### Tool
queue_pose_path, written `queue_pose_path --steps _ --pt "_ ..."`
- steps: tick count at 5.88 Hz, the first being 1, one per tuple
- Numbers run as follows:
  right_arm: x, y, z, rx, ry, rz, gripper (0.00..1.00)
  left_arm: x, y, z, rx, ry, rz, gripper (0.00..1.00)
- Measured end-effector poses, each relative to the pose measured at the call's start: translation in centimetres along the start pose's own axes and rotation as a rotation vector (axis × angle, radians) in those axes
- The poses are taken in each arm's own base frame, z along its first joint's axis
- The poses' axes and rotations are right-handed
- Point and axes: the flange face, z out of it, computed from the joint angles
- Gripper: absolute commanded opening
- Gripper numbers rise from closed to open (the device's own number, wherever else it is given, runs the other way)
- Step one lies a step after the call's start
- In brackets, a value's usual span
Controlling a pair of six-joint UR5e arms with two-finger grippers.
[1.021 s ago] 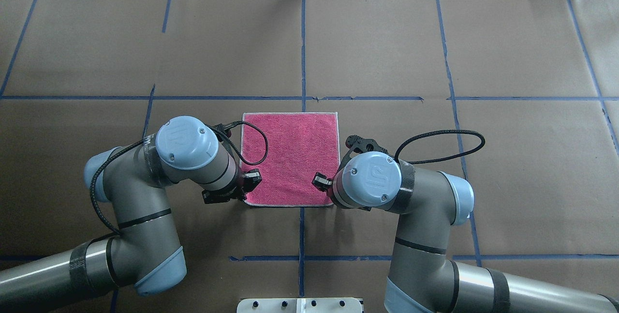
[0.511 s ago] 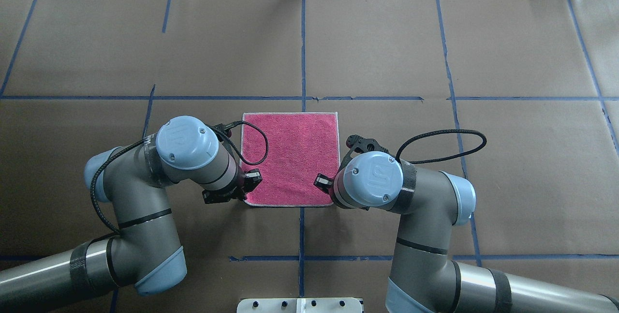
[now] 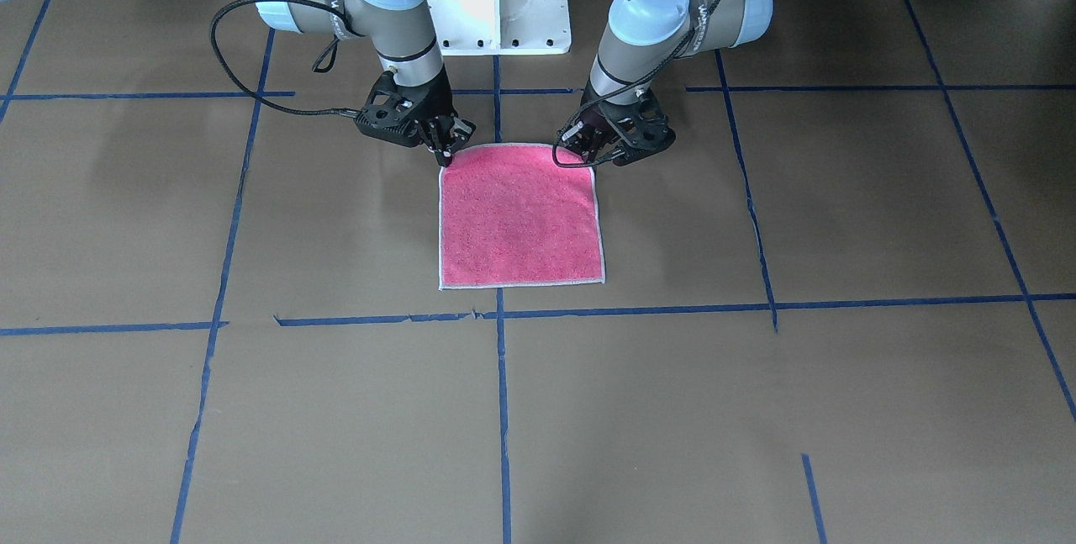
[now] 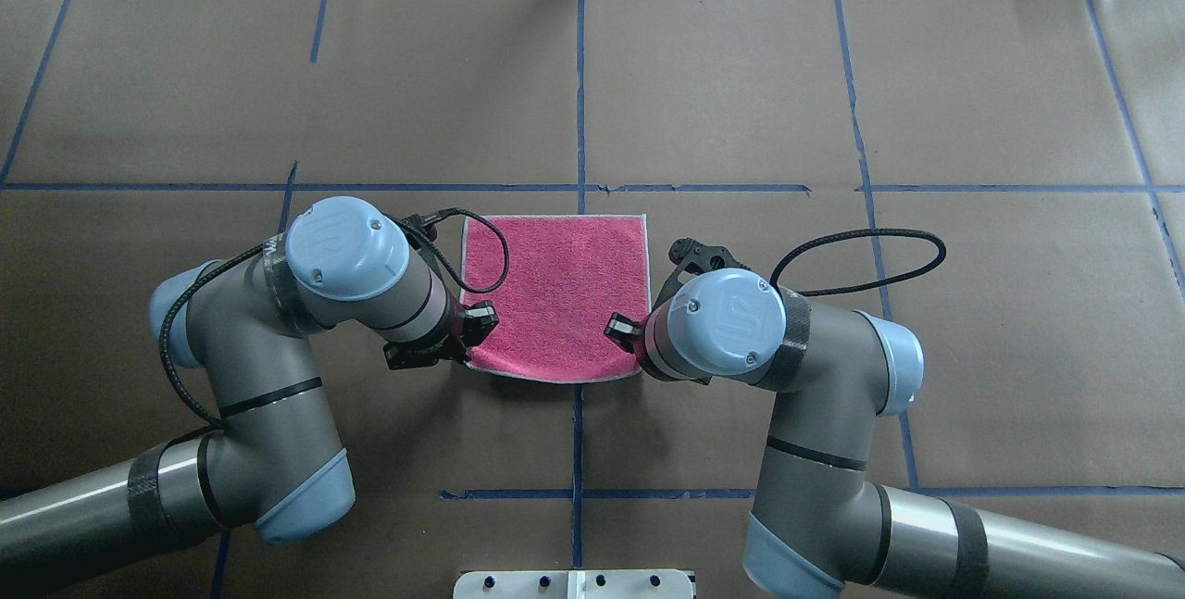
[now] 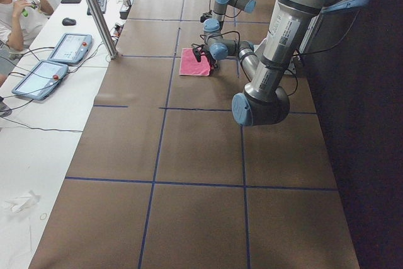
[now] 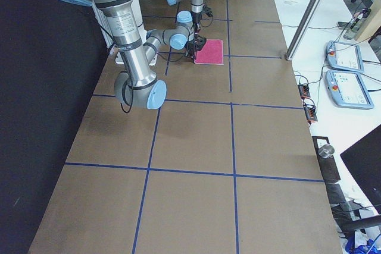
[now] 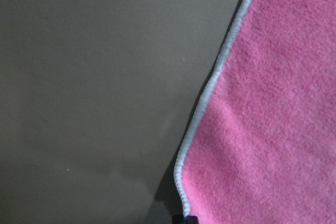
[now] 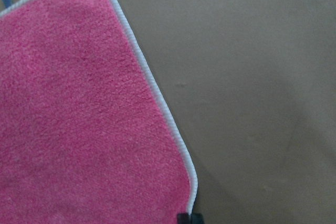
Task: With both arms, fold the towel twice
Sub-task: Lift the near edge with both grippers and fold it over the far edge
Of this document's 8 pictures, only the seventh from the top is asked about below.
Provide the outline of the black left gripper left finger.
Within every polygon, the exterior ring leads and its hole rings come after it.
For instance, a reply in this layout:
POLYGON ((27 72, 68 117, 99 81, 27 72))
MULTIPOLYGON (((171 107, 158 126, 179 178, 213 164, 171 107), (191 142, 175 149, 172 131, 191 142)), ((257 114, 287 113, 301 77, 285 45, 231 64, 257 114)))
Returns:
POLYGON ((172 224, 184 224, 183 215, 174 215, 172 217, 172 224))

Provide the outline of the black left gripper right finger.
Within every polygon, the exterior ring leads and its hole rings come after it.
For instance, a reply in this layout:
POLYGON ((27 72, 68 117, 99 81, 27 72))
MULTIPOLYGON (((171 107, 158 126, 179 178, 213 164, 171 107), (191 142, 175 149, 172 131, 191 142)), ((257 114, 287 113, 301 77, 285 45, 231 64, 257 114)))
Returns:
POLYGON ((199 220, 197 216, 186 216, 185 224, 199 224, 199 220))

